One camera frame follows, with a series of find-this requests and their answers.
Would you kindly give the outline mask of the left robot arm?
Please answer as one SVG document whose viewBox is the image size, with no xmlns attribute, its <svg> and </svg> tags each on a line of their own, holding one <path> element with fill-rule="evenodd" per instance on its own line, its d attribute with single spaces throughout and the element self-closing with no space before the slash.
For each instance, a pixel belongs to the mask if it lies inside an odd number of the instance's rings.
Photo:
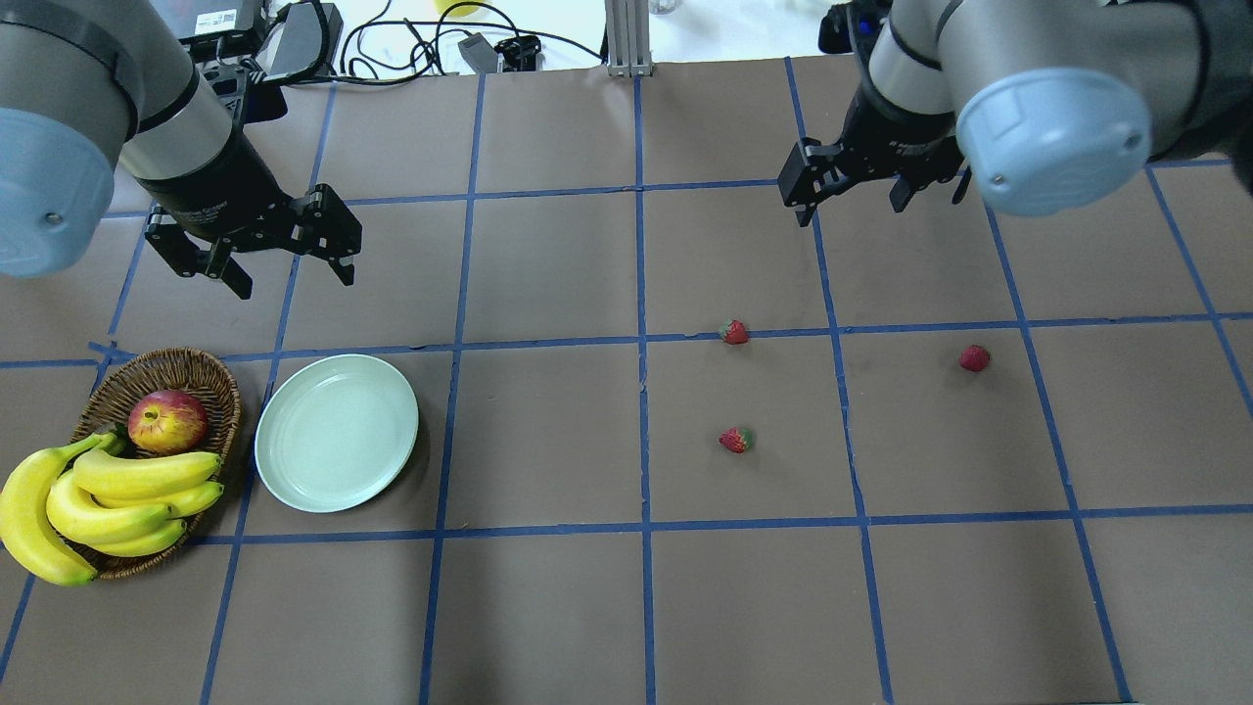
<svg viewBox="0 0 1253 705">
<path fill-rule="evenodd" d="M 327 184 L 291 197 L 246 125 L 284 116 L 256 63 L 200 68 L 148 1 L 5 1 L 4 275 L 81 259 L 125 170 L 152 197 L 145 240 L 175 275 L 249 299 L 236 255 L 286 250 L 355 280 L 362 225 Z"/>
</svg>

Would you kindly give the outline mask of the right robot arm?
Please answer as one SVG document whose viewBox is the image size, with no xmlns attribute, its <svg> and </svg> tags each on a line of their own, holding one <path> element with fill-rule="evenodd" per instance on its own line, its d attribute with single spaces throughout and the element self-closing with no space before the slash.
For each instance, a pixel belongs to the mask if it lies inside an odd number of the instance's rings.
<svg viewBox="0 0 1253 705">
<path fill-rule="evenodd" d="M 819 50 L 855 55 L 840 135 L 804 136 L 777 184 L 817 207 L 890 179 L 903 212 L 959 178 L 1017 217 L 1086 207 L 1141 167 L 1217 153 L 1250 188 L 1248 1 L 846 1 Z"/>
</svg>

